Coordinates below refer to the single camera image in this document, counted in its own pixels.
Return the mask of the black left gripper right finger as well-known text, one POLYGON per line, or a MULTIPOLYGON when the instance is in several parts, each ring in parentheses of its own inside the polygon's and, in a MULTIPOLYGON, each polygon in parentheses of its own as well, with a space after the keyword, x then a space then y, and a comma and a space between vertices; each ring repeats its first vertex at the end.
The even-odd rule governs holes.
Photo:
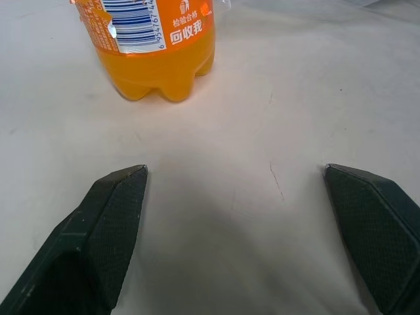
POLYGON ((420 315, 420 206, 393 180, 328 164, 342 240, 382 315, 420 315))

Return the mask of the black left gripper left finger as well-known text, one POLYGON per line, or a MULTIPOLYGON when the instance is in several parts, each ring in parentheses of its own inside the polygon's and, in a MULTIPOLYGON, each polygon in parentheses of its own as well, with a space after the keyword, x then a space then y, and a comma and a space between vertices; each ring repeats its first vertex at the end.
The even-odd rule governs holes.
POLYGON ((133 255, 146 165, 98 179, 50 233, 0 303, 0 315, 110 315, 133 255))

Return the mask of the orange soda plastic bottle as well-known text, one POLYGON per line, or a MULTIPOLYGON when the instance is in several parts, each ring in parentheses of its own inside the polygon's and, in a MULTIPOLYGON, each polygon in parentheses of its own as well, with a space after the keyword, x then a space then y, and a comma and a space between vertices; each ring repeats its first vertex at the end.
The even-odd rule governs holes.
POLYGON ((180 102, 215 56, 214 0, 70 0, 118 92, 180 102))

